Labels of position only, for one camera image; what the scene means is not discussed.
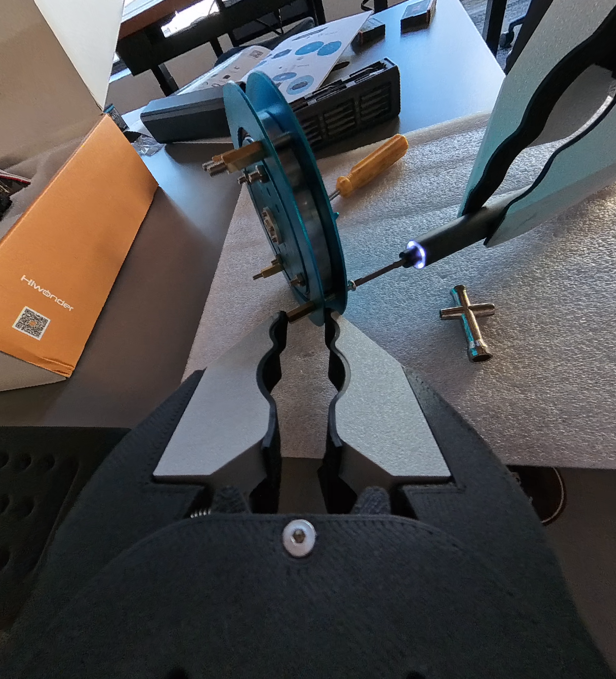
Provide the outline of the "yellow-handled screwdriver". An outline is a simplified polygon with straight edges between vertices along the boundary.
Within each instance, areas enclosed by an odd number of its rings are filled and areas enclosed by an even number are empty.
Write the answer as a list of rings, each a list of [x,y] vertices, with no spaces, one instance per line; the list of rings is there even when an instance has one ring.
[[[399,159],[406,155],[408,150],[407,138],[402,134],[396,134],[385,143],[380,145],[372,153],[360,160],[352,167],[345,176],[339,176],[335,190],[329,194],[329,200],[341,196],[347,198],[354,191],[369,184],[380,174],[387,171]]]

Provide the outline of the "orange cardboard box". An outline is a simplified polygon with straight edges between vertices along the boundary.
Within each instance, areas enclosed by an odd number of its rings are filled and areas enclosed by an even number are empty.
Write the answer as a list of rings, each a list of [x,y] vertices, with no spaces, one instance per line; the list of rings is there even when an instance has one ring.
[[[103,112],[122,1],[0,1],[0,391],[69,378],[157,182]]]

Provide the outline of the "printed instruction sheet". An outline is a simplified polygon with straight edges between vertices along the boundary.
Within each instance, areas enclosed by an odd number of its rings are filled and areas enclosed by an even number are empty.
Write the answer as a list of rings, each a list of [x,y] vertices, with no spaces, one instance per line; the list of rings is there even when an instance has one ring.
[[[250,73],[263,72],[287,102],[305,97],[321,86],[372,11],[305,30],[283,40],[278,47],[245,47],[241,52],[202,74],[184,87],[184,94],[221,87],[228,82],[250,82]]]

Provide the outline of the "brown table with black frame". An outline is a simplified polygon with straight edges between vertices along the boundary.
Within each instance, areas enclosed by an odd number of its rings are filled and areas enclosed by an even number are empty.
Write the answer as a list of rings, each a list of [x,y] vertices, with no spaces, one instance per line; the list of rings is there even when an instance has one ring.
[[[218,12],[195,21],[191,26],[165,36],[162,28],[176,12],[205,1],[141,1],[122,19],[116,53],[133,75],[151,71],[164,93],[178,90],[166,63],[196,47],[209,43],[220,56],[219,37],[228,35],[231,43],[261,37],[285,24],[311,17],[315,24],[326,21],[321,1],[215,1]]]

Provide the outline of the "blue round metal turntable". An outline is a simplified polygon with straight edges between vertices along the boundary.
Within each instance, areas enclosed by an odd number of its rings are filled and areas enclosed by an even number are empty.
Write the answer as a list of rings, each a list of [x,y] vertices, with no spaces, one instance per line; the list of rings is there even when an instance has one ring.
[[[234,149],[203,164],[211,176],[240,173],[273,249],[273,263],[255,278],[282,273],[303,317],[317,326],[343,312],[347,279],[335,213],[303,129],[270,78],[253,72],[245,88],[222,87]]]

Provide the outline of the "black rectangular case sleeve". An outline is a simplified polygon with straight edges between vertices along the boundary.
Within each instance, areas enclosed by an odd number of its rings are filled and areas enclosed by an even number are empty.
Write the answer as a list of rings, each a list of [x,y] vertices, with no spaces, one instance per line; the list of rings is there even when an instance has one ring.
[[[181,92],[151,101],[140,119],[160,143],[228,138],[222,87]]]

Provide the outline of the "black screwdriver bit case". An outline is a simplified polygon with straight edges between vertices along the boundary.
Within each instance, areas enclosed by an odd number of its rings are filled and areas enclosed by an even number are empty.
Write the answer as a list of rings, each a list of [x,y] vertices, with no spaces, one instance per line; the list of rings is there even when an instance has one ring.
[[[400,113],[400,70],[388,58],[290,103],[313,151],[340,143]]]

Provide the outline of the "white foam sheet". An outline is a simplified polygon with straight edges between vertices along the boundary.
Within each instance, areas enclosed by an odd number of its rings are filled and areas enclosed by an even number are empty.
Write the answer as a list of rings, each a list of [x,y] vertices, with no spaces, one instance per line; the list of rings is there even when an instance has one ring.
[[[387,173],[336,201],[349,278],[457,216],[488,113],[408,133]],[[261,320],[294,306],[282,275],[252,280],[272,252],[240,193],[184,378]],[[491,302],[493,352],[471,363],[461,323],[441,321],[451,288]],[[616,183],[513,240],[473,246],[427,269],[398,269],[349,294],[346,319],[459,411],[506,463],[616,469]],[[335,389],[324,330],[287,329],[278,404],[281,453],[321,458]]]

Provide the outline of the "metal cross wrench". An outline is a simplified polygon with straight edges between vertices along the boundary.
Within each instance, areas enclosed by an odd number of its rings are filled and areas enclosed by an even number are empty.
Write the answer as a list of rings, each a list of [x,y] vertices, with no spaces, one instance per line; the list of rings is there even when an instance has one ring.
[[[467,355],[473,362],[489,361],[492,358],[478,325],[479,318],[490,317],[495,314],[493,303],[471,303],[466,288],[457,284],[451,290],[456,306],[440,310],[440,320],[460,320],[463,324],[467,339]]]

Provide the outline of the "clear plastic bag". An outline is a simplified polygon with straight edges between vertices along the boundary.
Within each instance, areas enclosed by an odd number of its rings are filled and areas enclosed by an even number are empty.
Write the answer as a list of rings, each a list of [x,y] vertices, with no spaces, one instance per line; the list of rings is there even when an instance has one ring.
[[[128,130],[124,132],[124,136],[131,143],[138,155],[142,157],[153,156],[165,146],[150,135],[140,132]]]

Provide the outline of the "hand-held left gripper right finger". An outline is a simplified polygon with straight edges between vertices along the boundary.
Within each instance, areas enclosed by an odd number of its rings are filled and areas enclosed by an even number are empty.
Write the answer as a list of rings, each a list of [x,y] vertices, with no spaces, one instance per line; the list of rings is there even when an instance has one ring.
[[[451,472],[401,364],[336,312],[325,316],[329,379],[319,480],[328,513],[349,513],[368,487],[447,483]]]

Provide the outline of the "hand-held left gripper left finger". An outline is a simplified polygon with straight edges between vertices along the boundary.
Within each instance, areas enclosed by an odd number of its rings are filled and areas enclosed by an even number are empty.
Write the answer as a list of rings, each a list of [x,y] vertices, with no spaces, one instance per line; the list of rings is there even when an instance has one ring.
[[[238,488],[257,513],[276,513],[281,454],[272,389],[281,379],[287,314],[278,312],[203,372],[153,478]]]

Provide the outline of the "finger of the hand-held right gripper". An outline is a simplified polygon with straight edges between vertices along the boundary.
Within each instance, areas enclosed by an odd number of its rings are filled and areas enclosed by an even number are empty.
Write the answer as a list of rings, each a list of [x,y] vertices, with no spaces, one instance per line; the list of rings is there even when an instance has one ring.
[[[510,199],[487,247],[529,231],[616,181],[616,46],[605,65],[614,78],[605,102],[566,137],[530,187]]]
[[[616,1],[531,1],[507,60],[460,215],[479,210],[526,147],[563,139],[605,102]]]

